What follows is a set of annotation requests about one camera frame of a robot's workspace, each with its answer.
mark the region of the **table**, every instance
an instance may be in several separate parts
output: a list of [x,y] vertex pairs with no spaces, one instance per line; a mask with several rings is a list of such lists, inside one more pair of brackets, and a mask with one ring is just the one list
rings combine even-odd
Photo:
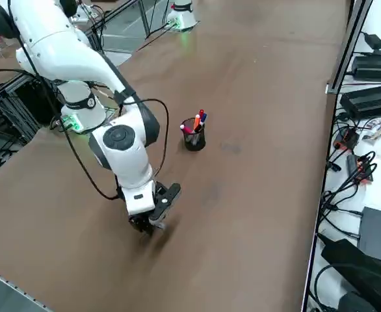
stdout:
[[[363,24],[362,31],[367,32],[369,34],[377,34],[381,38],[381,1],[378,1],[378,0],[373,1],[370,7],[369,13]],[[371,52],[371,51],[372,51],[371,48],[365,43],[363,35],[362,34],[359,35],[356,45],[354,47],[354,52]],[[355,56],[356,55],[354,55],[349,62],[348,71],[351,70],[351,64]],[[360,83],[367,83],[369,85],[356,85]],[[339,100],[341,99],[342,93],[350,92],[353,90],[360,90],[363,88],[371,88],[375,86],[379,86],[379,84],[371,85],[371,82],[369,81],[366,81],[366,82],[355,81],[349,75],[344,76],[341,91],[337,97],[337,108],[341,107],[339,104]],[[363,126],[366,121],[367,120],[362,120],[360,122],[360,126]],[[353,210],[353,211],[362,211],[364,207],[370,207],[370,208],[381,211],[381,137],[376,141],[375,145],[372,146],[369,143],[366,143],[365,141],[361,140],[362,136],[368,133],[368,131],[363,130],[363,131],[359,131],[359,133],[361,133],[360,141],[354,149],[355,154],[363,155],[369,151],[375,151],[377,156],[376,156],[376,159],[374,160],[374,163],[376,163],[378,167],[373,174],[374,181],[370,185],[360,186],[357,194],[350,200],[344,201],[339,208],[346,209],[346,210]],[[332,171],[328,171],[326,175],[326,183],[324,185],[324,190],[336,189],[347,178],[348,175],[347,175],[346,165],[345,165],[347,154],[348,153],[344,154],[342,157],[340,157],[336,161],[336,163],[342,167],[341,172],[335,173]],[[354,189],[347,190],[341,193],[340,195],[338,195],[337,199],[347,197],[353,192],[354,192]],[[342,213],[342,212],[332,212],[330,214],[330,220],[336,226],[338,226],[344,231],[357,233],[357,234],[359,233],[360,218],[356,216],[353,216],[347,213]],[[335,241],[339,239],[348,239],[355,246],[357,245],[357,240],[347,238],[342,233],[335,230],[331,225],[329,225],[325,221],[322,223],[319,232],[324,233],[327,237]],[[312,259],[312,264],[311,264],[313,269],[311,273],[311,283],[310,283],[311,286],[313,285],[315,276],[318,273],[318,271],[320,271],[324,266],[328,264],[321,257],[321,251],[323,247],[324,247],[324,244],[320,240],[317,240],[317,245],[315,249],[315,257]],[[350,291],[350,289],[347,287],[345,280],[342,278],[340,274],[338,274],[333,269],[326,271],[322,275],[322,277],[319,279],[318,294],[323,304],[326,304],[332,307],[337,307],[339,299],[347,291]],[[309,308],[316,307],[315,302],[312,299],[309,300],[308,304],[309,304],[308,306]]]
[[[0,274],[54,311],[300,309],[345,4],[194,5],[192,32],[165,34],[121,66],[140,97],[170,110],[158,179],[183,188],[170,231],[150,241],[133,231],[123,203],[100,198],[47,131],[0,169]],[[163,108],[149,106],[163,133]],[[177,127],[200,108],[207,147],[189,153]],[[74,141],[112,195],[112,174]],[[154,167],[162,145],[148,148]]]

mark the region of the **pen holder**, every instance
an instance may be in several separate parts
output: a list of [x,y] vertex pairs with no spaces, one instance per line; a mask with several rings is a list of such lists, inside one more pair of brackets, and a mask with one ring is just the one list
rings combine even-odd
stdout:
[[[182,122],[182,125],[188,127],[189,129],[193,129],[195,123],[195,118],[186,119]],[[202,126],[202,130],[199,133],[183,133],[183,142],[185,143],[185,147],[189,151],[200,151],[205,145],[205,125]]]

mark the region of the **red marker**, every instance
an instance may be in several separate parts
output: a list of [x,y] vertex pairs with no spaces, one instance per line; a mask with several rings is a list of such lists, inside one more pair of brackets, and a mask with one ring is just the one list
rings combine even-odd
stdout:
[[192,130],[190,130],[187,126],[185,125],[180,125],[180,129],[183,131],[183,133],[185,133],[186,135],[191,135],[192,134]]

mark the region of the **orange marker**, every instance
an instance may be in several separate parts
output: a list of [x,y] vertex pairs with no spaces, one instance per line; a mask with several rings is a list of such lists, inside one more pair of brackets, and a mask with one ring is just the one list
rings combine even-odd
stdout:
[[195,123],[194,123],[194,125],[193,125],[193,129],[194,129],[194,130],[196,129],[196,127],[199,126],[200,121],[201,121],[201,116],[199,116],[199,114],[197,114],[197,115],[195,116]]

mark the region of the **metal frame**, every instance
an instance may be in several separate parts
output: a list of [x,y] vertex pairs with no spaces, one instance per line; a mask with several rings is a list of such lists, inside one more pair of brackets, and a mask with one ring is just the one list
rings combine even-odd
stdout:
[[372,3],[373,0],[356,0],[355,2],[354,9],[352,10],[352,14],[347,25],[347,31],[345,32],[344,39],[342,41],[341,50],[336,60],[335,70],[327,86],[327,93],[329,94],[338,94],[341,89],[342,81],[345,73],[347,72],[358,36],[361,33],[363,24],[367,18],[367,14]]
[[[358,36],[361,33],[362,27],[364,25],[364,22],[367,18],[368,12],[370,10],[370,7],[373,3],[373,0],[355,0],[354,8],[352,10],[352,13],[348,20],[347,29],[344,35],[344,39],[341,45],[340,52],[338,54],[334,72],[327,84],[326,93],[327,94],[333,94],[334,95],[334,101],[335,101],[335,107],[334,107],[334,113],[333,117],[335,117],[335,108],[336,108],[336,101],[337,97],[339,95],[339,92],[342,87],[342,82],[345,76],[345,73],[347,72],[349,63],[352,58],[352,54],[355,49],[356,42],[358,40]],[[332,123],[331,131],[333,132],[334,123]],[[332,143],[332,136],[328,139],[328,149],[326,152],[326,156],[329,155],[330,151],[330,145]],[[323,177],[322,181],[322,189],[321,192],[324,191],[324,186],[326,182],[326,175]],[[317,243],[317,236],[316,233],[318,231],[318,219],[319,214],[317,214],[316,220],[315,220],[315,228],[313,232],[313,238],[312,238],[312,246],[311,251],[309,255],[309,262],[308,262],[308,272],[306,275],[306,283],[304,288],[304,294],[302,299],[302,310],[303,312],[306,311],[308,300],[309,300],[309,290],[310,290],[310,282],[311,282],[311,273],[313,269],[313,262],[315,260],[315,249],[316,249],[316,243]]]
[[52,312],[52,310],[50,310],[48,307],[46,307],[46,305],[40,303],[37,299],[33,298],[32,296],[29,296],[25,291],[23,291],[19,287],[15,286],[12,282],[8,281],[7,279],[2,277],[1,275],[0,275],[0,282],[4,283],[5,285],[10,287],[11,289],[14,289],[18,293],[20,293],[23,297],[25,297],[26,299],[29,299],[31,302],[33,302],[34,304],[36,304],[38,307],[42,308],[43,310],[45,310],[47,312]]

